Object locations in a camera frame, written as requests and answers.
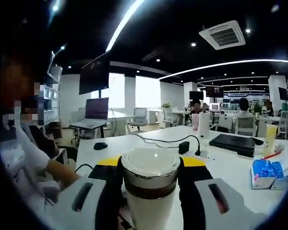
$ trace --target ceiling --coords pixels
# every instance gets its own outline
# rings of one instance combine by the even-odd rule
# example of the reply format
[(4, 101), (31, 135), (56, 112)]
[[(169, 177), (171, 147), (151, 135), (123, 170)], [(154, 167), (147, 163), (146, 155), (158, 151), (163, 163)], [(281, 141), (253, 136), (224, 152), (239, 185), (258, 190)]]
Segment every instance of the ceiling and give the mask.
[[(63, 67), (63, 74), (79, 74), (83, 65), (105, 52), (114, 31), (133, 3), (134, 0), (107, 0), (99, 1), (97, 5), (91, 0), (61, 0), (55, 13), (51, 14), (50, 9), (49, 28), (53, 50), (57, 52), (61, 46), (65, 46), (54, 60), (54, 63)], [(199, 35), (203, 28), (231, 20), (239, 23), (245, 45), (215, 50)], [(111, 61), (167, 73), (238, 60), (288, 60), (288, 1), (145, 0), (120, 33), (110, 56)], [(142, 69), (137, 73), (137, 70), (110, 67), (110, 71), (122, 72), (131, 77), (141, 75), (160, 78), (165, 75)], [(288, 63), (224, 65), (179, 74), (162, 81), (182, 83), (236, 78), (215, 81), (214, 84), (268, 84), (268, 78), (252, 77), (272, 74), (288, 78)], [(268, 87), (254, 86), (257, 90), (264, 88)]]

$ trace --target black laptop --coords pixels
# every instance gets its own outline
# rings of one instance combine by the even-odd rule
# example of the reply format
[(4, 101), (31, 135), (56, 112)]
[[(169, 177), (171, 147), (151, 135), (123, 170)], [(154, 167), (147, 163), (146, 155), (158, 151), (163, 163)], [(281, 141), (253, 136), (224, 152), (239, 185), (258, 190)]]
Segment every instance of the black laptop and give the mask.
[(254, 155), (255, 142), (252, 138), (237, 137), (220, 134), (209, 142), (209, 145), (234, 152), (244, 152), (249, 156)]

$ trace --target white cup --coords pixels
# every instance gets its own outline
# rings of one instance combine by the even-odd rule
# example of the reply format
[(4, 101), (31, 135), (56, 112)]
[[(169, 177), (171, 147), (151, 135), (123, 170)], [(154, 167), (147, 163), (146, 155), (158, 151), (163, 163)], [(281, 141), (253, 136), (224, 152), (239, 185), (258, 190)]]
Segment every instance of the white cup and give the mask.
[(164, 229), (180, 158), (172, 149), (136, 148), (122, 156), (127, 202), (137, 230)]

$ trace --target potted plant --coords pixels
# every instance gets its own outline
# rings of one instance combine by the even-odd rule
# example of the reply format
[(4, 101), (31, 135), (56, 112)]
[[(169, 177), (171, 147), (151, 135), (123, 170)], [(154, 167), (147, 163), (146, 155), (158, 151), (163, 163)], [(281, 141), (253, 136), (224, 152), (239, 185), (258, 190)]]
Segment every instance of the potted plant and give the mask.
[(261, 114), (261, 110), (262, 110), (262, 106), (259, 105), (258, 103), (256, 103), (256, 104), (254, 105), (253, 111), (254, 111), (255, 116), (256, 116), (257, 118), (259, 118), (259, 116), (260, 116), (260, 114)]
[(161, 107), (166, 109), (166, 108), (170, 108), (171, 105), (169, 103), (164, 103)]

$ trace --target power adapter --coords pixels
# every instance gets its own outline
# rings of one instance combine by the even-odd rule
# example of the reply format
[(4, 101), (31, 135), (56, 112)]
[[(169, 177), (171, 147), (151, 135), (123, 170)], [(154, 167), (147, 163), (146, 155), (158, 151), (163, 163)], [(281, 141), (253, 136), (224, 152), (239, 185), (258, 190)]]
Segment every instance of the power adapter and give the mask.
[(187, 151), (189, 151), (189, 146), (190, 146), (190, 142), (188, 142), (188, 141), (185, 141), (185, 142), (179, 144), (178, 153), (179, 153), (179, 154), (184, 154), (184, 153), (186, 153)]

